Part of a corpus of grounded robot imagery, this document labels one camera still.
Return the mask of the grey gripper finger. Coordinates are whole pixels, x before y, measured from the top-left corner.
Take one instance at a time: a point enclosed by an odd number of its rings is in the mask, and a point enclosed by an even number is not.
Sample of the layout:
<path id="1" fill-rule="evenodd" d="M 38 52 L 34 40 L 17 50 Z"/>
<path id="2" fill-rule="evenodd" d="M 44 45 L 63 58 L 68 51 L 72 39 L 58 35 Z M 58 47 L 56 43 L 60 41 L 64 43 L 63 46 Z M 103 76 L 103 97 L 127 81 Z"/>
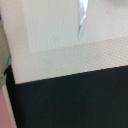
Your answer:
<path id="1" fill-rule="evenodd" d="M 17 128 L 6 85 L 6 69 L 11 62 L 7 38 L 0 20 L 0 128 Z"/>

